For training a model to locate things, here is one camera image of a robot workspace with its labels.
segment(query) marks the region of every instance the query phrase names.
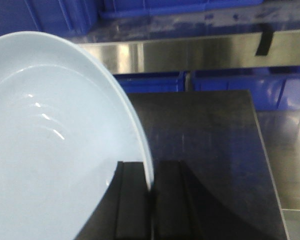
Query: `black surface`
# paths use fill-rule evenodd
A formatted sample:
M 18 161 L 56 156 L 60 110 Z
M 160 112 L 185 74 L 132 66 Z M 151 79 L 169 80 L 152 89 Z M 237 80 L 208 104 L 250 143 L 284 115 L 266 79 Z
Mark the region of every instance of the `black surface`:
M 256 231 L 267 238 L 287 239 L 247 91 L 130 94 L 129 98 L 148 138 L 154 164 L 184 161 L 220 206 L 255 229 L 236 239 L 253 239 Z M 193 201 L 195 211 L 200 211 L 201 204 Z M 216 207 L 210 207 L 213 213 Z M 210 216 L 218 224 L 220 215 Z M 202 232 L 211 231 L 206 234 L 212 236 L 204 213 L 197 217 Z M 219 234 L 231 236 L 242 229 L 237 224 L 231 227 Z
M 200 231 L 194 229 L 197 231 L 196 239 L 275 240 L 222 205 L 185 164 L 182 166 L 182 173 L 191 206 L 192 224 L 196 226 L 199 222 L 202 226 Z

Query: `black tape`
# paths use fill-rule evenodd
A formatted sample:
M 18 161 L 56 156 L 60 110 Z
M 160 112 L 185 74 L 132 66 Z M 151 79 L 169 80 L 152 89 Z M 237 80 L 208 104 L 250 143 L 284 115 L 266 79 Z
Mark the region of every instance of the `black tape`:
M 267 56 L 271 47 L 272 39 L 274 38 L 274 30 L 268 23 L 260 23 L 259 26 L 262 30 L 262 35 L 255 55 Z

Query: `blue bin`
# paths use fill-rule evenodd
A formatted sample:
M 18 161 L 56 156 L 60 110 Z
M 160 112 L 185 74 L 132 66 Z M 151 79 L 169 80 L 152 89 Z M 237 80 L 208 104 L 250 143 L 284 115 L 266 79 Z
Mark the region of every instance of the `blue bin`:
M 97 13 L 96 0 L 0 0 L 0 36 L 18 31 L 84 35 Z
M 249 90 L 256 110 L 300 110 L 300 67 L 195 71 L 195 91 Z
M 183 92 L 185 76 L 183 71 L 114 75 L 126 93 Z
M 199 12 L 262 3 L 264 0 L 104 0 L 103 19 Z

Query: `white plate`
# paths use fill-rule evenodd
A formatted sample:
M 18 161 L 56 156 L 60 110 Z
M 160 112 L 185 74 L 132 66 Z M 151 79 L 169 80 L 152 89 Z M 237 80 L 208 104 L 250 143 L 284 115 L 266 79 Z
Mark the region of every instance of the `white plate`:
M 91 55 L 39 32 L 0 37 L 0 240 L 72 240 L 117 161 L 151 155 L 139 119 Z

